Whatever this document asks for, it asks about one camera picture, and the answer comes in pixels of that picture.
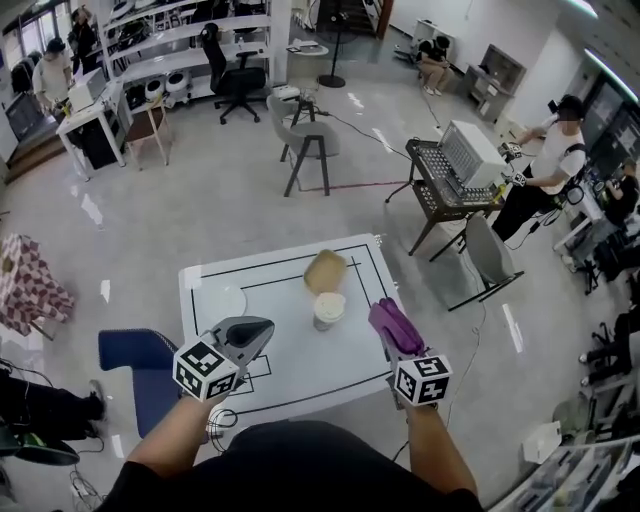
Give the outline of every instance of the gray chair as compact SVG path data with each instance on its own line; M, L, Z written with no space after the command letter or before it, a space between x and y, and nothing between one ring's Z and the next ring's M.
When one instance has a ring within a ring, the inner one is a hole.
M491 229L482 212L478 212L469 218L465 229L438 251L429 261L434 261L447 248L453 245L456 240L461 238L464 238L466 241L469 257L478 270L485 289L460 304L449 308L449 311L454 311L476 299L478 299L478 302L484 302L505 286L508 286L524 275L524 272L516 272L509 249L507 249L504 242L500 240L500 237Z
M327 157L340 153L340 141L336 132L328 124L313 120L310 123L295 124L287 128L284 125L284 118L296 113L298 109L297 103L287 103L271 95L267 98L267 107L269 108L271 122L276 134L285 143L285 151L283 151L280 161L284 162L287 158L287 146L297 155L296 165L291 173L291 178L289 178L289 183L287 183L284 197L289 197L291 187L293 187L305 157L313 157L320 160L322 179L324 181L324 195L328 196L330 192Z

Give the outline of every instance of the floor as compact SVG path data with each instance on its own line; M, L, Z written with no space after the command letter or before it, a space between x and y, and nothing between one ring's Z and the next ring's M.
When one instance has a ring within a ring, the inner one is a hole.
M335 118L323 119L342 143L341 154L329 161L333 185L404 180L409 162L389 152L390 147L403 152L414 136L435 140L436 127L446 127L451 119L478 122L469 106L452 95L429 99L435 121L413 71L400 64L391 68L390 59L384 67L367 58L354 60L342 64L347 78L343 89L316 91L308 76L292 80L308 84L320 109L384 141L365 138ZM181 344L180 269L378 234L409 317L453 365L452 392L441 411L450 417L450 432L477 479L483 503L491 504L530 469L520 448L527 434L550 420L560 401L578 392L584 369L577 357L589 348L598 323L611 321L624 308L623 284L600 286L585 297L582 279L570 274L552 251L568 229L563 216L514 252L517 267L526 271L523 278L484 307L474 303L448 313L448 306L476 292L475 278L466 257L454 250L435 263L428 258L461 225L437 227L409 257L424 224L412 192L405 190L385 205L393 185L336 189L330 197L300 191L319 185L317 162L305 163L299 189L283 198L290 167L278 161L282 145L264 109L261 116L263 122L254 124L240 112L223 127L213 103L203 100L171 112L176 140L168 167L149 143L140 156L142 172L110 166L84 183L63 155L11 184L2 204L11 214L0 225L0 235L15 231L39 241L54 276L77 297L77 307L72 321L57 327L54 342L3 330L0 354L45 372L56 386L78 395L88 392L89 379L103 382L109 396L106 447L99 454L83 454L79 469L105 494L139 437L128 370L99 369L101 329L149 327ZM489 127L482 129L497 144ZM523 229L512 243L525 233ZM519 324L522 347L510 335L504 304ZM313 417L355 432L389 457L406 440L404 416L387 391ZM99 447L95 441L72 444L76 449ZM214 453L203 447L199 459ZM408 464L406 451L399 462ZM69 468L15 459L5 466L26 510L73 510Z

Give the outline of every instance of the black office chair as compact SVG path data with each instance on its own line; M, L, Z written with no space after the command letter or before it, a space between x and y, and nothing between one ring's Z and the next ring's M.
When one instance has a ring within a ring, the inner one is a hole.
M247 68L247 59L252 55L258 55L260 52L239 52L236 54L240 60L240 69L233 69L225 73L227 68L227 59L218 43L218 25L215 23L207 23L201 32L202 47L209 59L211 65L211 90L218 96L230 96L231 99L216 101L216 108L220 105L229 105L227 110L220 116L220 124L227 124L225 119L229 112L238 107L244 108L247 112L253 114L253 120L260 122L260 117L253 110L249 103L265 103L265 98L249 98L248 94L253 91L259 91L264 88L267 83L267 76L262 68Z

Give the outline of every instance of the white plate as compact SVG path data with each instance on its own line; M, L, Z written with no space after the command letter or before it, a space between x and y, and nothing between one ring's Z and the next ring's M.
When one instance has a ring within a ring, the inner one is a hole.
M203 331L230 316L242 316L247 310L247 297L234 284L211 285L200 288L201 307L207 318Z

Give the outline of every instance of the black and white marker cube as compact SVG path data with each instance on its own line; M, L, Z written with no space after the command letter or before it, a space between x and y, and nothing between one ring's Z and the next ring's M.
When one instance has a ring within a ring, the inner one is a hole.
M173 380L201 402L229 394L239 373L238 365L203 341L183 346L173 356Z
M445 356L430 356L399 361L395 390L412 405L426 405L442 400L453 375Z

